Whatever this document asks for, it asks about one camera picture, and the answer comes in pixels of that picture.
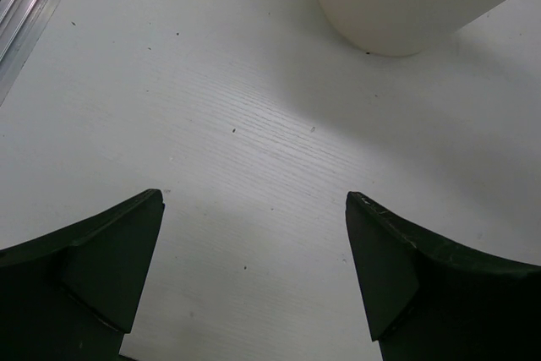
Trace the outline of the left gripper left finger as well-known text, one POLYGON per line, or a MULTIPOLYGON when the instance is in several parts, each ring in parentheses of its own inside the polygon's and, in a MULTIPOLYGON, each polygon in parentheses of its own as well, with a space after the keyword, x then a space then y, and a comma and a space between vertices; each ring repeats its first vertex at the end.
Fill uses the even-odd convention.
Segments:
POLYGON ((1 252, 3 360, 121 360, 165 211, 147 189, 1 252))

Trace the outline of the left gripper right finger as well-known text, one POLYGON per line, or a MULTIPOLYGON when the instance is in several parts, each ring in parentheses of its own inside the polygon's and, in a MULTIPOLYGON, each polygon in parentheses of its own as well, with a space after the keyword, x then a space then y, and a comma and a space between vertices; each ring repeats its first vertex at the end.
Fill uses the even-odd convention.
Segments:
POLYGON ((537 360, 540 269, 471 249, 359 192, 347 234, 385 360, 537 360))

